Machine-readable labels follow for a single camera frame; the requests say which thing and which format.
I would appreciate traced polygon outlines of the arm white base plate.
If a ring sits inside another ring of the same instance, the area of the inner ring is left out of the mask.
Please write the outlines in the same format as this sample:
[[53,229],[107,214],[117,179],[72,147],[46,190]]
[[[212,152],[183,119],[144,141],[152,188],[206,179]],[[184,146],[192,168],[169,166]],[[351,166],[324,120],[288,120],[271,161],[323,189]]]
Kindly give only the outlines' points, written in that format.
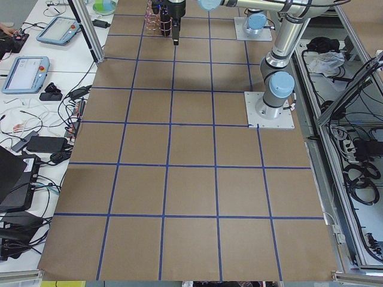
[[235,17],[236,39],[240,41],[263,41],[271,42],[271,30],[266,17],[262,15],[253,15],[249,17]]
[[271,108],[263,101],[261,91],[244,93],[248,127],[251,129],[294,129],[292,112],[286,99],[283,106]]

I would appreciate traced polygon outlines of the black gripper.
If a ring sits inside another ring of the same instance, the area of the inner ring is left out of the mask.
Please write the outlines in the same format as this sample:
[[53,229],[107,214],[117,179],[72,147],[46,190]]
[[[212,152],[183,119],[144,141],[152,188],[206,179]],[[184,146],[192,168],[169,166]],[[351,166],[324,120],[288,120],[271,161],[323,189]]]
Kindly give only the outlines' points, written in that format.
[[174,45],[179,45],[181,18],[186,14],[186,0],[168,0],[168,14],[172,19],[172,40]]

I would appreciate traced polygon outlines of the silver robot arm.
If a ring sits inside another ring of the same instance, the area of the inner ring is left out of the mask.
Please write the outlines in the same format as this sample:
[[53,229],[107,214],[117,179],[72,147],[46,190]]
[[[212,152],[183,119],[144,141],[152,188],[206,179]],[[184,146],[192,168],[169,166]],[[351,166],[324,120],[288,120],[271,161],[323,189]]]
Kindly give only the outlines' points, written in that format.
[[218,6],[268,10],[281,13],[284,18],[277,31],[273,47],[261,62],[261,73],[266,91],[256,103],[256,112],[262,118],[274,120],[280,116],[286,99],[294,90],[294,78],[284,69],[301,39],[310,19],[329,8],[348,1],[199,1],[207,11]]
[[[152,5],[155,8],[166,10],[166,14],[171,20],[171,34],[175,45],[179,44],[181,19],[186,14],[186,1],[159,1]],[[236,39],[240,41],[271,42],[271,30],[275,25],[268,19],[265,9],[255,9],[246,7],[245,17],[235,17],[234,27]]]

